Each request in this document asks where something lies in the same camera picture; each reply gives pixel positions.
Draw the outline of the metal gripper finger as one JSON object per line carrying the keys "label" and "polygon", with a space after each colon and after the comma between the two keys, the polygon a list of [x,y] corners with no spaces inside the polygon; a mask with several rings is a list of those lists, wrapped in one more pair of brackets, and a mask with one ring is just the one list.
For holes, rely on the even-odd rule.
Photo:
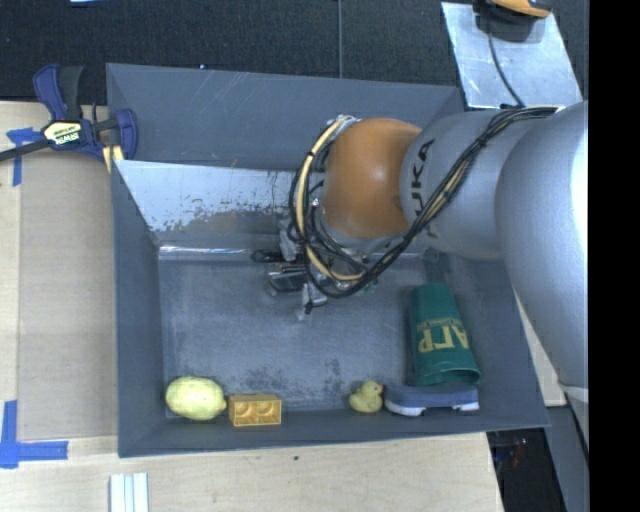
{"label": "metal gripper finger", "polygon": [[286,259],[280,250],[258,249],[252,253],[251,260],[256,263],[264,264],[291,264],[296,261],[296,257]]}
{"label": "metal gripper finger", "polygon": [[306,272],[299,265],[270,264],[267,269],[266,291],[271,296],[301,292]]}

